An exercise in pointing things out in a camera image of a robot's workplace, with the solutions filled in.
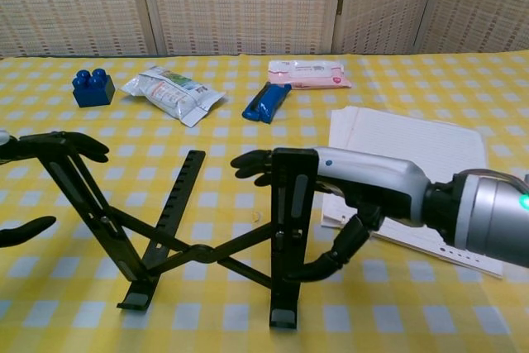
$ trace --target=stack of paper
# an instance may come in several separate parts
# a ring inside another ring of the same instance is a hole
[[[449,182],[464,169],[487,168],[484,142],[477,131],[368,108],[332,112],[329,146],[413,161],[432,182]],[[326,194],[322,225],[342,227],[355,214],[343,198]],[[459,265],[501,277],[503,263],[447,246],[426,227],[411,228],[386,219],[376,236]]]

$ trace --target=wet wipes packet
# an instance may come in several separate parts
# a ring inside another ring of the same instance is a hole
[[[146,97],[187,127],[197,124],[225,94],[159,66],[138,74],[121,90]]]
[[[344,66],[325,60],[272,60],[268,80],[273,84],[292,84],[294,89],[349,88]]]

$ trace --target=small white object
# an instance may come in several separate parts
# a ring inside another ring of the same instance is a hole
[[[253,222],[259,222],[259,221],[261,220],[262,217],[263,217],[263,216],[262,216],[262,214],[261,214],[260,211],[253,211],[253,212],[251,213],[251,220],[252,220]]]
[[[7,144],[9,142],[9,133],[5,130],[0,130],[0,145]]]

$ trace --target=plastic packet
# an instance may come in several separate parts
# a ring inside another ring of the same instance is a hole
[[[324,60],[273,60],[268,63],[268,80],[273,84],[292,84],[292,88],[349,88],[344,67]]]
[[[225,94],[159,66],[138,74],[121,90],[136,97],[145,96],[188,127],[205,117]]]
[[[279,85],[266,82],[248,104],[242,116],[248,120],[270,124],[291,88],[290,84]]]

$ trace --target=green indicator light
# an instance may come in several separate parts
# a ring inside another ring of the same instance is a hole
[[[529,210],[529,195],[528,194],[524,194],[523,196],[520,197],[520,204],[526,210]]]

